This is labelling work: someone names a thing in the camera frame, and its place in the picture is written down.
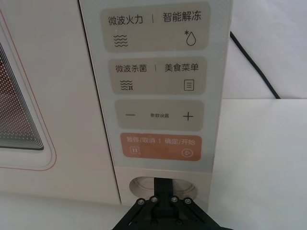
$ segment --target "beige button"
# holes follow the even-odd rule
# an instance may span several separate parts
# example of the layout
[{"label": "beige button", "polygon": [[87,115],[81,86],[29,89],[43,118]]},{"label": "beige button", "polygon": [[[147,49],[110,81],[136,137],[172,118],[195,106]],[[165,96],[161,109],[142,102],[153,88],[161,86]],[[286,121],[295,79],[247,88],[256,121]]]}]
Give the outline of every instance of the beige button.
[{"label": "beige button", "polygon": [[204,49],[210,14],[207,2],[104,9],[100,20],[105,48],[109,52]]},{"label": "beige button", "polygon": [[115,108],[121,128],[178,131],[202,129],[202,101],[118,100]]},{"label": "beige button", "polygon": [[207,62],[204,57],[112,59],[108,63],[116,94],[202,94]]}]

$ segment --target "white table surface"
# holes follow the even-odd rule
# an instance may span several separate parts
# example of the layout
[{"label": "white table surface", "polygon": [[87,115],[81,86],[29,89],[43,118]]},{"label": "white table surface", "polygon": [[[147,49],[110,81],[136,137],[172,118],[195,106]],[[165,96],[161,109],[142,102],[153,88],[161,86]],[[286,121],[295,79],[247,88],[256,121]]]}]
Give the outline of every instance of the white table surface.
[{"label": "white table surface", "polygon": [[[209,215],[236,230],[306,229],[307,100],[223,100]],[[0,194],[1,230],[110,230],[128,207]]]}]

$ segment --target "perforated mesh window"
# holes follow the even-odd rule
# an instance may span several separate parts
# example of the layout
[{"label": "perforated mesh window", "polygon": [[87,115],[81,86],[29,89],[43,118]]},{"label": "perforated mesh window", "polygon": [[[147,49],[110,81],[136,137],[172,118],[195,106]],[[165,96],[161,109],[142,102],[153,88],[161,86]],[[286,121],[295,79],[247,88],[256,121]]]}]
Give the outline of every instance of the perforated mesh window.
[{"label": "perforated mesh window", "polygon": [[0,148],[42,150],[43,143],[0,44]]}]

